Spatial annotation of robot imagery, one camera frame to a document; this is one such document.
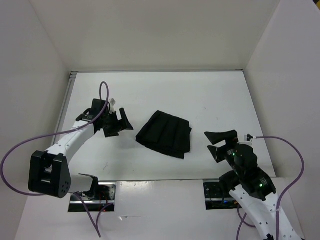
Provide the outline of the black skirt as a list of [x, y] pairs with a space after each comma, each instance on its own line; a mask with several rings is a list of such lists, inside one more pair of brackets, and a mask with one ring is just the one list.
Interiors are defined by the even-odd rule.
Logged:
[[136, 141], [157, 153], [184, 159], [191, 151], [191, 131], [188, 120], [158, 110], [136, 135]]

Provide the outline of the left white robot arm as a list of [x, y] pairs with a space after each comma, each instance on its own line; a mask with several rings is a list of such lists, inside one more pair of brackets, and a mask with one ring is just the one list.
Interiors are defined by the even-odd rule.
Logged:
[[82, 193], [88, 200], [99, 196], [96, 176], [79, 173], [72, 175], [69, 164], [80, 148], [97, 132], [106, 138], [116, 137], [121, 131], [133, 130], [125, 109], [114, 109], [115, 101], [94, 99], [90, 108], [80, 114], [71, 130], [45, 151], [35, 151], [30, 159], [28, 189], [31, 192], [64, 198], [67, 194]]

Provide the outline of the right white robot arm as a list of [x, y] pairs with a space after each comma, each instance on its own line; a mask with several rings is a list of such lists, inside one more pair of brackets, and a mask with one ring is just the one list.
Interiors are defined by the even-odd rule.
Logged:
[[281, 207], [283, 194], [278, 194], [271, 177], [258, 166], [252, 140], [248, 134], [243, 142], [235, 130], [205, 132], [207, 147], [217, 163], [226, 161], [231, 171], [219, 178], [219, 191], [231, 196], [242, 207], [263, 240], [299, 240]]

